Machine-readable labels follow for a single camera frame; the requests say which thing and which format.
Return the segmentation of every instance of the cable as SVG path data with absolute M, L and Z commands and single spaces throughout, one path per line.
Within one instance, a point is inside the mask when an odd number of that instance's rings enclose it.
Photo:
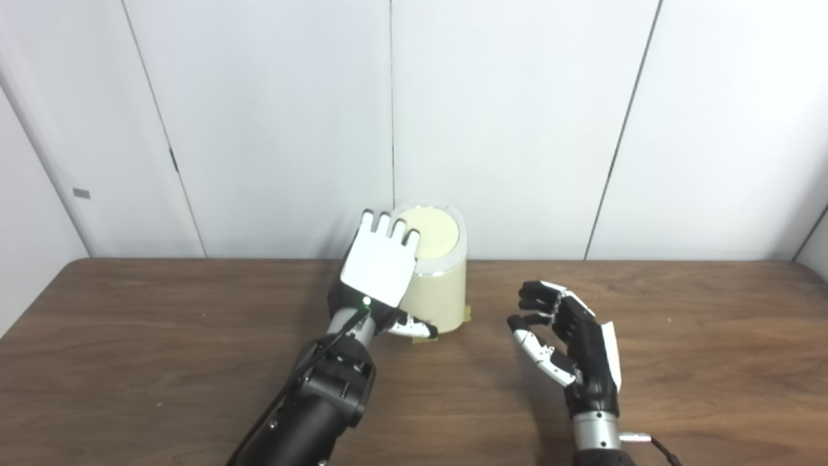
M 259 427 L 262 426 L 262 423 L 264 423 L 264 421 L 267 420 L 267 418 L 270 416 L 273 410 L 276 409 L 280 402 L 282 402 L 282 398 L 284 398 L 285 395 L 287 395 L 287 392 L 290 391 L 291 388 L 293 388 L 294 384 L 296 384 L 296 382 L 299 380 L 299 377 L 305 372 L 307 372 L 308 369 L 312 368 L 317 362 L 319 362 L 320 359 L 325 357 L 325 355 L 328 354 L 330 350 L 334 348 L 334 346 L 336 346 L 336 343 L 338 343 L 339 340 L 341 340 L 342 337 L 345 336 L 345 334 L 350 332 L 354 328 L 354 326 L 357 323 L 359 323 L 359 321 L 364 319 L 365 316 L 367 316 L 370 312 L 370 309 L 367 308 L 359 309 L 356 313 L 354 313 L 353 316 L 351 316 L 350 319 L 348 319 L 345 322 L 345 324 L 336 333 L 334 339 L 331 340 L 330 343 L 322 347 L 322 349 L 316 352 L 316 354 L 314 354 L 313 357 L 311 357 L 305 364 L 302 364 L 301 366 L 297 367 L 293 371 L 293 373 L 291 373 L 291 375 L 287 378 L 287 382 L 282 387 L 282 389 L 279 390 L 278 393 L 276 393 L 276 396 L 273 397 L 273 400 L 267 405 L 267 408 L 265 408 L 265 410 L 258 417 L 258 419 L 256 419 L 256 422 L 253 423 L 253 427 L 251 427 L 250 430 L 248 430 L 248 432 L 244 435 L 244 437 L 242 437 L 241 441 L 238 442 L 238 445 L 236 445 L 236 448 L 230 454 L 230 458 L 227 460 L 227 463 L 225 463 L 225 466 L 233 466 L 233 464 L 235 464 L 236 460 L 238 459 L 238 456 L 242 453 L 242 450 L 244 450 L 244 447 L 248 446 L 248 442 L 250 441 L 250 439 L 253 438 L 253 436 L 259 430 Z
M 668 450 L 667 447 L 664 446 L 664 444 L 662 444 L 661 442 L 656 440 L 655 437 L 652 437 L 652 436 L 650 437 L 650 441 L 652 442 L 653 445 L 655 445 L 655 447 L 657 449 L 661 450 L 661 452 L 664 453 L 664 456 L 667 457 L 667 462 L 671 466 L 681 466 L 681 461 L 678 460 L 678 457 L 676 455 L 670 453 L 670 450 Z

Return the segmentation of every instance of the cylindrical container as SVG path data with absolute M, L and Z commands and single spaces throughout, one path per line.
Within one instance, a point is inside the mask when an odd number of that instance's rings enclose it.
M 400 309 L 451 332 L 465 319 L 466 234 L 463 218 L 442 202 L 399 206 L 392 221 L 403 219 L 407 230 L 420 232 L 416 268 Z

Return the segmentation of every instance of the robotic hand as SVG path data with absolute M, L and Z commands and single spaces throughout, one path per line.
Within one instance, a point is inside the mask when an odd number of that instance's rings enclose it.
M 508 318 L 514 337 L 542 371 L 564 387 L 575 432 L 575 466 L 635 466 L 622 442 L 653 443 L 673 466 L 675 455 L 647 434 L 618 432 L 621 366 L 615 327 L 595 321 L 595 313 L 570 290 L 544 281 L 526 282 L 518 307 L 538 311 Z M 566 354 L 548 345 L 530 326 L 551 326 Z
M 416 265 L 420 234 L 365 211 L 328 293 L 327 334 L 300 351 L 287 383 L 231 455 L 228 466 L 324 466 L 336 440 L 362 419 L 376 369 L 379 333 L 436 337 L 434 326 L 399 306 Z

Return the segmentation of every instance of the panel seam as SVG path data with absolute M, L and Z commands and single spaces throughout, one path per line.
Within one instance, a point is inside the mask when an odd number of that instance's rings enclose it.
M 141 46 L 138 44 L 138 36 L 135 33 L 135 27 L 132 26 L 132 18 L 129 16 L 129 10 L 127 9 L 126 0 L 121 0 L 121 8 L 123 8 L 123 15 L 127 18 L 127 25 L 129 26 L 129 33 L 132 36 L 132 43 L 135 44 L 135 50 L 138 53 L 138 60 L 141 62 L 141 69 L 144 72 L 144 79 L 147 80 L 147 86 L 150 90 L 150 96 L 152 97 L 152 104 L 155 106 L 156 115 L 158 115 L 158 121 L 161 123 L 161 130 L 164 132 L 164 140 L 166 141 L 167 149 L 169 150 L 170 156 L 173 162 L 173 168 L 176 170 L 176 176 L 178 176 L 178 182 L 181 185 L 181 192 L 184 193 L 184 201 L 187 204 L 187 210 L 190 211 L 190 219 L 193 221 L 193 227 L 195 228 L 195 235 L 199 239 L 199 246 L 201 247 L 201 254 L 204 257 L 207 257 L 207 249 L 205 248 L 204 240 L 201 238 L 201 231 L 199 230 L 199 224 L 195 221 L 195 213 L 193 212 L 193 206 L 190 203 L 190 196 L 187 194 L 187 188 L 184 186 L 184 178 L 181 177 L 181 170 L 178 168 L 178 162 L 176 161 L 175 151 L 172 149 L 172 143 L 170 142 L 170 135 L 166 131 L 166 124 L 164 123 L 164 117 L 161 115 L 161 107 L 158 105 L 158 98 L 156 97 L 155 88 L 152 87 L 152 81 L 150 80 L 149 71 L 147 71 L 147 63 L 144 61 L 143 52 L 141 52 Z
M 633 83 L 633 92 L 629 96 L 629 102 L 627 103 L 627 111 L 624 113 L 623 122 L 621 123 L 621 131 L 619 132 L 618 141 L 615 143 L 615 150 L 613 151 L 613 159 L 609 163 L 609 170 L 607 171 L 607 178 L 604 181 L 604 190 L 601 192 L 601 199 L 598 202 L 598 209 L 595 211 L 595 220 L 592 223 L 592 230 L 590 231 L 590 238 L 586 243 L 586 250 L 584 251 L 584 260 L 590 256 L 590 248 L 592 247 L 592 240 L 595 237 L 595 229 L 598 226 L 598 219 L 601 216 L 601 209 L 604 207 L 604 200 L 607 197 L 607 189 L 609 188 L 609 180 L 613 176 L 613 170 L 615 169 L 615 161 L 619 155 L 619 149 L 621 147 L 621 141 L 623 140 L 624 131 L 627 129 L 627 122 L 629 121 L 629 114 L 633 108 L 633 102 L 635 100 L 636 92 L 638 91 L 638 84 L 641 81 L 641 74 L 644 70 L 644 64 L 647 61 L 647 53 L 650 51 L 650 43 L 652 42 L 653 33 L 656 30 L 656 24 L 658 23 L 658 15 L 661 13 L 662 10 L 662 3 L 663 0 L 658 0 L 658 5 L 656 5 L 656 12 L 652 16 L 652 25 L 650 26 L 650 32 L 647 35 L 647 43 L 644 45 L 644 53 L 641 55 L 641 62 L 638 64 L 638 73 L 635 75 L 635 82 Z

